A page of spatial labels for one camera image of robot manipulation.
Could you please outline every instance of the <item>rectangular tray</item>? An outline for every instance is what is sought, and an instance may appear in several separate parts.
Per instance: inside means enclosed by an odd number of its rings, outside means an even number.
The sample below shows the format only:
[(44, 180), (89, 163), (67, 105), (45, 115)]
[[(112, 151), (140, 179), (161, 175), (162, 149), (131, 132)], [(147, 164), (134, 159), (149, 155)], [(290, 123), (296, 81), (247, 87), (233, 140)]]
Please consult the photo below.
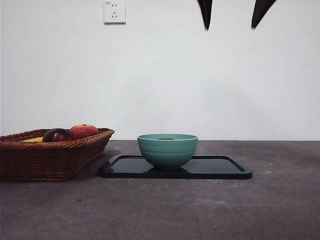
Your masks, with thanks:
[(102, 178), (137, 179), (250, 179), (252, 170), (229, 156), (193, 156), (179, 169), (161, 170), (141, 155), (118, 155), (101, 166)]

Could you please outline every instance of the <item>woven basket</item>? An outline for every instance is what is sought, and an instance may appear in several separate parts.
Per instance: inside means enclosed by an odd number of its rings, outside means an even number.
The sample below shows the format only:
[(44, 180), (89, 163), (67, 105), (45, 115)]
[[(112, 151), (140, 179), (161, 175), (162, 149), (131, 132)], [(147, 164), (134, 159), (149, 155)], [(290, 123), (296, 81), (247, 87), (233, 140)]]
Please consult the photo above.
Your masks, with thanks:
[(21, 142), (43, 137), (48, 130), (0, 136), (0, 181), (71, 180), (88, 164), (101, 157), (115, 132), (98, 128), (97, 135), (73, 141)]

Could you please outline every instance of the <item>yellow fruit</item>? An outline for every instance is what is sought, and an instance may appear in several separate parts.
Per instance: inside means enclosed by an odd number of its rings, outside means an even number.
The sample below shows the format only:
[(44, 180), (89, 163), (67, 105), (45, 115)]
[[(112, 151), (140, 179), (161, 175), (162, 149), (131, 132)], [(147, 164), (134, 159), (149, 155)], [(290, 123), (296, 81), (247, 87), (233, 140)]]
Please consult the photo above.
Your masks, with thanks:
[(21, 142), (42, 142), (42, 139), (43, 137), (36, 137), (36, 138), (21, 141)]

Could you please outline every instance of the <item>bowl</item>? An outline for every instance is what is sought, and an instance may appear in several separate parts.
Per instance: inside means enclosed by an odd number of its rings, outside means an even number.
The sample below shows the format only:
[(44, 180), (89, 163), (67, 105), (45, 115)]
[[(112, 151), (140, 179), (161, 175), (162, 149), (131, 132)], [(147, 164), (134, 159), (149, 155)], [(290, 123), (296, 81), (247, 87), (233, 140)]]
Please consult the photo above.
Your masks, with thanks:
[(137, 137), (144, 159), (158, 169), (178, 169), (190, 161), (198, 137), (187, 134), (155, 133)]

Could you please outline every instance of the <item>electrical outlet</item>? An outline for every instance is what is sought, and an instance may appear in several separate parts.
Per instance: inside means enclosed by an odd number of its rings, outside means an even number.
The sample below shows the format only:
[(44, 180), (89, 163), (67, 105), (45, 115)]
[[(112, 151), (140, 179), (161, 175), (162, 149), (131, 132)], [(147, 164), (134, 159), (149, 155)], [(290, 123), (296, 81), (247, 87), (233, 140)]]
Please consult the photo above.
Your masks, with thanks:
[(104, 4), (104, 24), (126, 23), (126, 0), (106, 0)]

